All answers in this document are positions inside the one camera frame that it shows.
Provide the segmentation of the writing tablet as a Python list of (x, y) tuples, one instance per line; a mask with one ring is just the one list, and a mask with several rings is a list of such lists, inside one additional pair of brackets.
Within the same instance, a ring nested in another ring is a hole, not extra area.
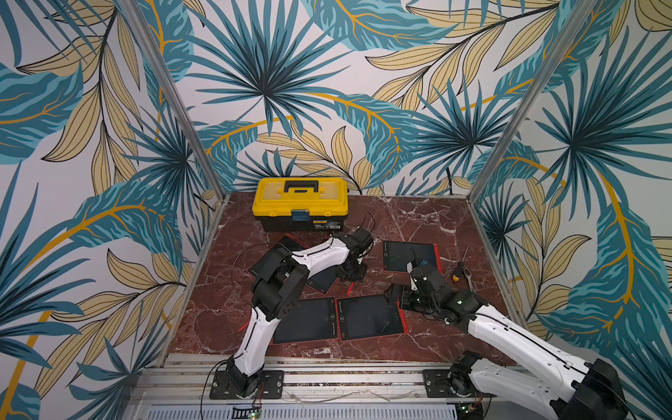
[(383, 269), (391, 272), (407, 272), (408, 264), (430, 264), (442, 272), (439, 248), (433, 243), (383, 242)]
[(306, 285), (322, 295), (327, 295), (337, 279), (336, 267), (334, 266), (309, 277)]
[(279, 323), (272, 343), (280, 345), (336, 339), (336, 318), (336, 301), (333, 297), (301, 299)]
[(290, 250), (291, 252), (298, 252), (301, 250), (304, 250), (304, 246), (297, 241), (296, 238), (293, 236), (289, 236), (286, 234), (283, 236), (281, 239), (278, 240), (278, 245), (280, 245), (283, 248), (286, 248), (287, 250)]
[(348, 297), (337, 301), (343, 341), (357, 341), (406, 333), (405, 318), (383, 295)]

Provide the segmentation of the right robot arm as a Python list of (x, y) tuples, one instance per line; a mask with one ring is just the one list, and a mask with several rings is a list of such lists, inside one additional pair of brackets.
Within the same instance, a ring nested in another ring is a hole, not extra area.
[(485, 342), (525, 371), (466, 352), (439, 377), (425, 374), (428, 393), (493, 395), (547, 419), (625, 419), (631, 416), (620, 378), (604, 360), (571, 355), (540, 339), (469, 289), (456, 290), (430, 264), (411, 266), (409, 285), (395, 283), (390, 306), (421, 313)]

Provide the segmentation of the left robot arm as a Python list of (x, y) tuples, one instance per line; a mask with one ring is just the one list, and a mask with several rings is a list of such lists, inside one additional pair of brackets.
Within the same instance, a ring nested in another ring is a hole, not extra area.
[(346, 281), (359, 282), (367, 273), (364, 257), (374, 245), (365, 227), (337, 232), (307, 250), (276, 248), (259, 269), (252, 291), (252, 311), (243, 341), (226, 363), (229, 384), (238, 397), (250, 397), (260, 382), (265, 355), (282, 318), (297, 306), (308, 280), (334, 268)]

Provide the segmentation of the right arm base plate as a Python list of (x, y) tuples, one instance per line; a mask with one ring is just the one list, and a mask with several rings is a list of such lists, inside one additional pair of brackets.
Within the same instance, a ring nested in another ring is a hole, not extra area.
[(452, 369), (426, 369), (423, 385), (429, 398), (476, 397), (478, 394), (468, 374)]

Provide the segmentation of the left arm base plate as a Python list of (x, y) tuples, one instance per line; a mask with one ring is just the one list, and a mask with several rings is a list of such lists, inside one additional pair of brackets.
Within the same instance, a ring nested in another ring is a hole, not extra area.
[(285, 385), (285, 372), (282, 370), (263, 370), (252, 378), (218, 371), (208, 397), (211, 400), (252, 399), (266, 400), (282, 398)]

